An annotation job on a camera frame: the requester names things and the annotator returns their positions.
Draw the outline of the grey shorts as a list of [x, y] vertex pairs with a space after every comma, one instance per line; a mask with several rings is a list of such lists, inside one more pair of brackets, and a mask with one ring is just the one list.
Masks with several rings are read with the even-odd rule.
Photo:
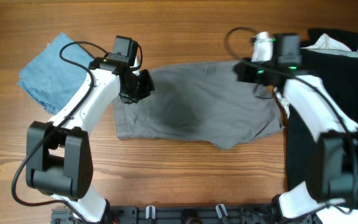
[[208, 141], [220, 149], [283, 129], [269, 91], [240, 82], [235, 61], [170, 65], [150, 71], [155, 89], [127, 105], [112, 102], [118, 139]]

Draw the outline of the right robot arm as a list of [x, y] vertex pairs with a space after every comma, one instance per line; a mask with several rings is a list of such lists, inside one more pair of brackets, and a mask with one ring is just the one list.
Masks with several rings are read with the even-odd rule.
[[283, 97], [306, 124], [316, 151], [305, 180], [273, 198], [272, 223], [290, 223], [334, 207], [358, 209], [358, 124], [331, 98], [322, 79], [301, 66], [297, 34], [254, 32], [251, 58], [235, 65], [240, 82], [283, 89]]

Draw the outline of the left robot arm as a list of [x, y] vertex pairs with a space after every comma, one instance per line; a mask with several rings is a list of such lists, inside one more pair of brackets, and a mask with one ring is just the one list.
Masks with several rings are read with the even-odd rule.
[[96, 57], [85, 67], [85, 81], [67, 105], [48, 122], [34, 121], [27, 130], [26, 157], [12, 181], [12, 196], [25, 172], [28, 187], [62, 203], [72, 212], [73, 223], [117, 223], [110, 203], [91, 185], [93, 160], [89, 135], [115, 98], [138, 103], [154, 90], [150, 73], [142, 69], [142, 47], [129, 37], [116, 36], [112, 52]]

